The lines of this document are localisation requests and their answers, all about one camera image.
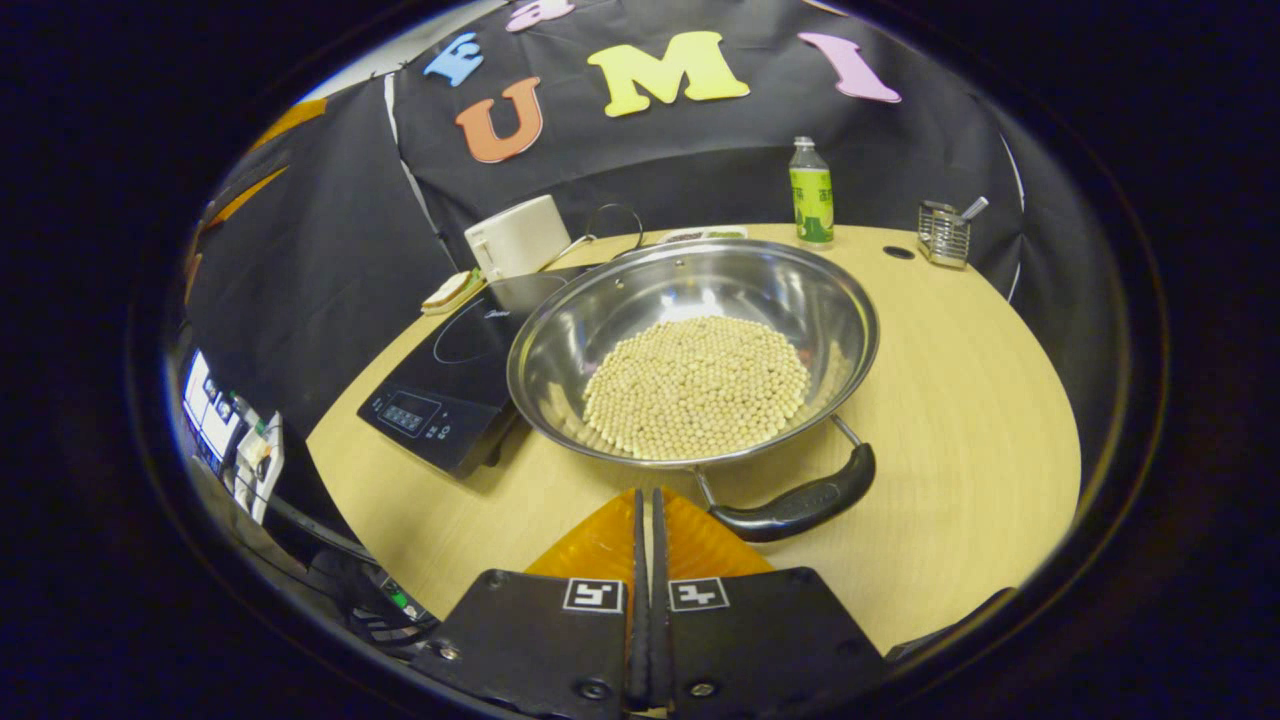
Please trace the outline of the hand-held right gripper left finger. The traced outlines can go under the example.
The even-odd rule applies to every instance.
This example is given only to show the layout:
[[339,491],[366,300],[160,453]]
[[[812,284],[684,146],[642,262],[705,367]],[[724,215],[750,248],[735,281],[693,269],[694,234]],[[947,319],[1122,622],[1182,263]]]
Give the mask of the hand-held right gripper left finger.
[[525,571],[483,571],[413,670],[524,716],[625,716],[650,694],[645,501],[625,491]]

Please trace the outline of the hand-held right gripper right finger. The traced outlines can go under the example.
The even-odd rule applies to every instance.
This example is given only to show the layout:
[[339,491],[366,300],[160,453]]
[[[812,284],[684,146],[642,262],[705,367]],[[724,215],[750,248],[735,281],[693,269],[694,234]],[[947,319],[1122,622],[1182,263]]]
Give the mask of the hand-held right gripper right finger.
[[886,661],[812,568],[771,569],[669,489],[652,495],[650,703],[669,716],[822,716]]

